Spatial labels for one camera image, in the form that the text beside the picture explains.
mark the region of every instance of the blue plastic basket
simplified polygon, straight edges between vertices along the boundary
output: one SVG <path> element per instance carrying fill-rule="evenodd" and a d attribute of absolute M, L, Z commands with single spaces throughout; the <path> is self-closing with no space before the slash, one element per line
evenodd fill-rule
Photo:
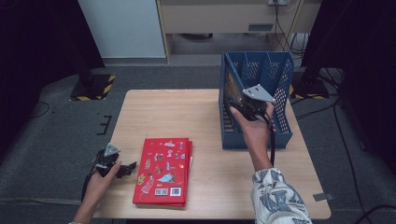
<path fill-rule="evenodd" d="M 230 112 L 229 102 L 241 98 L 242 89 L 261 84 L 275 99 L 276 148 L 286 148 L 292 132 L 285 107 L 289 98 L 294 61 L 288 52 L 224 52 L 221 61 L 219 114 L 223 149 L 246 149 L 241 127 Z"/>

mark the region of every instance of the yellow black hazard tape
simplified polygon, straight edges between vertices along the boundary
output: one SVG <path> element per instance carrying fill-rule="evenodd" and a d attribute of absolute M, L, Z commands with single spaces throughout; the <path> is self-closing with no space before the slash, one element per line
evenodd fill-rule
<path fill-rule="evenodd" d="M 109 75 L 109 76 L 95 76 L 96 81 L 98 82 L 97 85 L 98 90 L 96 94 L 92 94 L 89 91 L 83 91 L 82 94 L 78 95 L 71 95 L 70 100 L 71 101 L 90 101 L 90 100 L 104 100 L 106 99 L 108 92 L 111 89 L 111 86 L 113 85 L 114 79 L 116 76 Z"/>
<path fill-rule="evenodd" d="M 326 99 L 329 98 L 329 94 L 328 93 L 298 94 L 294 91 L 294 88 L 290 85 L 290 98 L 291 99 Z"/>

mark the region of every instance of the white wall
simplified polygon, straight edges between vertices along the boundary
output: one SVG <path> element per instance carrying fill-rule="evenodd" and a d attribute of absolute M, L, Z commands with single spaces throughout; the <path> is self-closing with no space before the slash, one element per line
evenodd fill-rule
<path fill-rule="evenodd" d="M 78 0 L 102 58 L 165 58 L 155 0 Z"/>

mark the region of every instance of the wooden table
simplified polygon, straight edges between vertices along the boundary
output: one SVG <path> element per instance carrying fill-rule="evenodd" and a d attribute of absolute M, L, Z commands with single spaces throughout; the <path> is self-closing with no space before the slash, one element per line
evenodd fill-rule
<path fill-rule="evenodd" d="M 250 201 L 254 172 L 245 150 L 223 150 L 219 123 L 219 90 L 128 91 L 111 144 L 121 150 L 124 164 L 140 162 L 146 137 L 189 137 L 193 160 L 185 208 L 138 208 L 132 203 L 137 170 L 115 179 L 94 217 L 254 219 Z M 287 118 L 293 136 L 276 152 L 276 167 L 303 197 L 310 216 L 329 218 L 323 192 L 290 104 Z"/>

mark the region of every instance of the book cover illustration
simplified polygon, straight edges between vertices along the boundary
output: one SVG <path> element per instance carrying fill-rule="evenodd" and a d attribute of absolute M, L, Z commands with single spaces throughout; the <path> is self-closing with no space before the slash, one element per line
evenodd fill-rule
<path fill-rule="evenodd" d="M 133 203 L 184 206 L 192 142 L 188 138 L 147 138 Z"/>

